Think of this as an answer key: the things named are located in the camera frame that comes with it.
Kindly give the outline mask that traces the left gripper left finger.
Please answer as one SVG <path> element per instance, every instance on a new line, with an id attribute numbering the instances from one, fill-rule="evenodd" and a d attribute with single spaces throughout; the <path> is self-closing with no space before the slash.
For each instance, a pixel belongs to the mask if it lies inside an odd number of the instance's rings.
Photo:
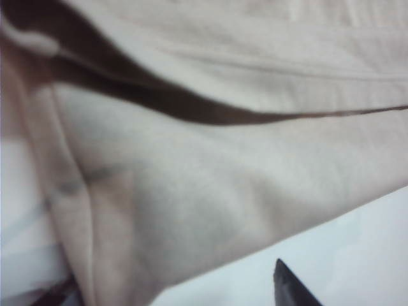
<path id="1" fill-rule="evenodd" d="M 43 293 L 32 306 L 56 306 L 62 305 L 77 289 L 76 281 L 73 277 L 58 282 Z"/>

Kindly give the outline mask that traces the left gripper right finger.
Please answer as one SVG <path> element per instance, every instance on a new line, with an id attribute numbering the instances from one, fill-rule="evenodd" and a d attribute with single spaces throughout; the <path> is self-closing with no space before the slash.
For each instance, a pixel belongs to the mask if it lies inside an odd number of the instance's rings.
<path id="1" fill-rule="evenodd" d="M 273 283 L 276 306 L 323 305 L 280 258 L 275 262 Z"/>

